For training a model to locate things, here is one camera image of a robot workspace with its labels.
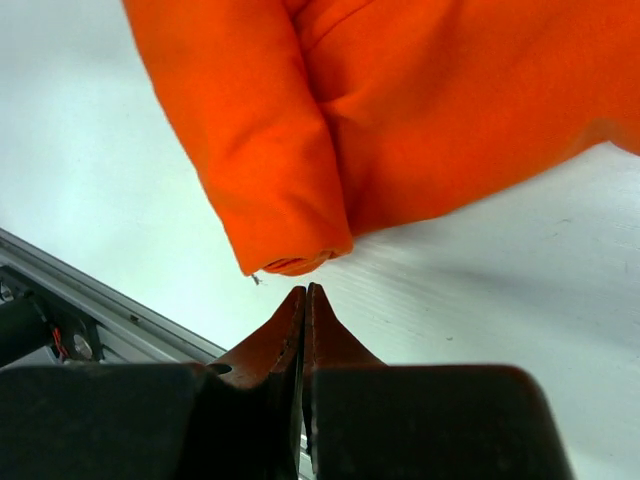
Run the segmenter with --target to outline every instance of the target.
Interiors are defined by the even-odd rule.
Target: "white table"
[[[640,161],[603,145],[302,278],[243,277],[116,1],[0,3],[0,227],[231,347],[298,283],[390,363],[532,372],[579,479],[640,478]]]

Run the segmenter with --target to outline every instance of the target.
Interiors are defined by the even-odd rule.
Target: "screw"
[[[76,333],[73,336],[73,344],[76,348],[76,352],[87,360],[91,360],[91,357],[93,357],[93,350],[91,350],[89,342],[87,342],[82,335],[78,335]]]
[[[7,287],[4,283],[0,283],[0,300],[2,300],[3,302],[10,302],[11,300],[13,300],[13,293],[11,293],[9,287]]]

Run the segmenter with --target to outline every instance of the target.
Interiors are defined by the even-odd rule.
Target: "orange fabric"
[[[637,0],[126,0],[245,274],[640,153]]]

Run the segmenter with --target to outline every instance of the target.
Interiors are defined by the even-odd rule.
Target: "white surface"
[[[235,263],[116,1],[0,3],[0,226],[231,347],[322,283],[392,363],[508,362],[579,479],[640,478],[640,161],[610,145],[305,278]]]

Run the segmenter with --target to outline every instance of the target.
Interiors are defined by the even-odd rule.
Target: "red wire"
[[[53,329],[53,341],[60,355],[69,358],[69,352],[67,352],[67,349],[62,345],[62,336],[60,335],[60,329],[58,327]]]

